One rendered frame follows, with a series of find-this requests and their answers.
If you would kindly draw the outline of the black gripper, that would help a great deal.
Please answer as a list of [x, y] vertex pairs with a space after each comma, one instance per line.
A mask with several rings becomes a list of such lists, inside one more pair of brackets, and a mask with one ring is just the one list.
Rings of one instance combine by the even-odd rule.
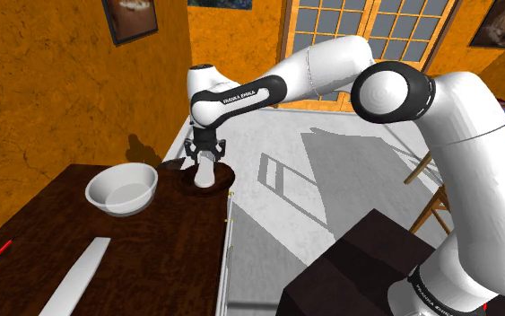
[[226, 140], [217, 140], [215, 129], [194, 127], [193, 136], [193, 139], [184, 140], [184, 148], [186, 156], [193, 160], [194, 165], [198, 165], [198, 155], [202, 151], [211, 152], [216, 162], [225, 155]]

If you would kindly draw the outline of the white cup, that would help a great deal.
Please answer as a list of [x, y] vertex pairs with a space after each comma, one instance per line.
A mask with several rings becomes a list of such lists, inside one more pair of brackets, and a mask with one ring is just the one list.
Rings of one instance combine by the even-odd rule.
[[215, 183], [214, 158], [209, 156], [199, 158], [194, 183], [201, 189], [210, 188]]

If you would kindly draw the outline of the dark brown round plate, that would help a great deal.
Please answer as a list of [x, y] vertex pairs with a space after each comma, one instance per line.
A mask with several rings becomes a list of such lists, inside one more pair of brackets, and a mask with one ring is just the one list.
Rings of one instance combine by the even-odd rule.
[[235, 173], [233, 169], [223, 162], [216, 162], [213, 165], [213, 173], [215, 177], [214, 184], [208, 188], [200, 188], [195, 184], [197, 170], [198, 166], [193, 165], [185, 170], [179, 171], [173, 184], [173, 188], [184, 196], [210, 197], [221, 192], [228, 193], [231, 185], [235, 181]]

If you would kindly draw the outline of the white bowl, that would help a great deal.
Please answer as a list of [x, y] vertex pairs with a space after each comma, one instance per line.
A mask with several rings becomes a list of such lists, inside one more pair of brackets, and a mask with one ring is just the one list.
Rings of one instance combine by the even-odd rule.
[[158, 184], [158, 172], [141, 162], [115, 165], [94, 176], [85, 189], [86, 199], [115, 217], [135, 215], [147, 208]]

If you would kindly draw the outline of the dark wood topped cabinet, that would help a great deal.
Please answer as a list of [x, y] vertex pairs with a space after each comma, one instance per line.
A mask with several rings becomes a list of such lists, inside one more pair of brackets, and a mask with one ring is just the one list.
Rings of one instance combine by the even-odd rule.
[[114, 217], [85, 189], [97, 165], [66, 167], [0, 228], [0, 316], [39, 316], [95, 237], [109, 246], [71, 316], [214, 316], [229, 192], [184, 196], [165, 162], [152, 203]]

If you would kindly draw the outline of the orange framed glass door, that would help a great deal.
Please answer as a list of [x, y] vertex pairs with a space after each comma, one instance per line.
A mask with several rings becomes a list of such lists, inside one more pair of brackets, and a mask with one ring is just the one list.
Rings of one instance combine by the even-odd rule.
[[457, 0], [289, 0], [282, 57], [343, 37], [365, 38], [377, 61], [400, 61], [418, 70], [431, 53]]

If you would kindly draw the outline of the white flat knife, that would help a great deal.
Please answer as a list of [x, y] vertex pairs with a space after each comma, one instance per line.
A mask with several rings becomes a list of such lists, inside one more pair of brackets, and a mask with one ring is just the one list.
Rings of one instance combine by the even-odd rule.
[[96, 273], [109, 246], [108, 237], [95, 237], [82, 255], [67, 271], [65, 277], [39, 316], [71, 316], [84, 291]]

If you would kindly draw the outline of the dark robot stand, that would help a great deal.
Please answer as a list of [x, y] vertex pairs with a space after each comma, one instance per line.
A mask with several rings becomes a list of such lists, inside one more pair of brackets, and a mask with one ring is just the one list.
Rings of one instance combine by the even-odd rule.
[[432, 253], [373, 209], [283, 289], [275, 316], [394, 316], [389, 287]]

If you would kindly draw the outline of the wooden chair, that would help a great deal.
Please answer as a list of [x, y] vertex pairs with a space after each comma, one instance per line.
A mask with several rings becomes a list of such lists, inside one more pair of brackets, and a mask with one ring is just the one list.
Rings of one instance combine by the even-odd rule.
[[[415, 169], [404, 180], [404, 184], [410, 184], [426, 168], [426, 166], [431, 162], [431, 160], [432, 160], [431, 153], [428, 152], [426, 155], [424, 155], [424, 157], [418, 163]], [[451, 213], [445, 185], [440, 185], [438, 187], [437, 191], [434, 193], [434, 195], [431, 197], [427, 205], [424, 207], [422, 212], [418, 215], [417, 219], [410, 227], [409, 232], [416, 233], [422, 227], [422, 225], [429, 219], [429, 217], [433, 215], [438, 221], [441, 228], [446, 233], [446, 235], [449, 235], [451, 233], [451, 230], [448, 228], [447, 224], [438, 214], [438, 210], [446, 210], [449, 213]]]

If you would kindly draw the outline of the dark blue wall picture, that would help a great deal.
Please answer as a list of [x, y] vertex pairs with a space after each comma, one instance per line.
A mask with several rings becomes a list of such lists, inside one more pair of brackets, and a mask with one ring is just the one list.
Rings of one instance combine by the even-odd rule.
[[190, 6], [251, 10], [252, 0], [187, 0]]

